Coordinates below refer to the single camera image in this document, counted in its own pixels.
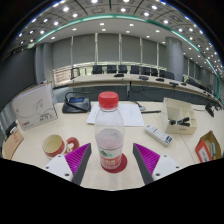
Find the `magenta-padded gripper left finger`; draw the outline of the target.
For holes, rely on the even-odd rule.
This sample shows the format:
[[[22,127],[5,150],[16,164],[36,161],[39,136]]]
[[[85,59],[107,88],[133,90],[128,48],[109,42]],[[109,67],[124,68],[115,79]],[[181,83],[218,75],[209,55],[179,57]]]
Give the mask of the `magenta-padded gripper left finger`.
[[[62,154],[56,155],[43,169],[76,185],[80,185],[91,153],[91,144],[87,143],[66,156]]]

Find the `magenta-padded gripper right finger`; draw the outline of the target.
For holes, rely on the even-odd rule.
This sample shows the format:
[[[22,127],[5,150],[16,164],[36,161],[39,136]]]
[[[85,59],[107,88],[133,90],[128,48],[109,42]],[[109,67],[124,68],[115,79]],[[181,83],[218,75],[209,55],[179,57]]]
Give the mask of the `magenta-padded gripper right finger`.
[[[168,155],[159,155],[140,144],[133,144],[133,154],[145,185],[181,170]]]

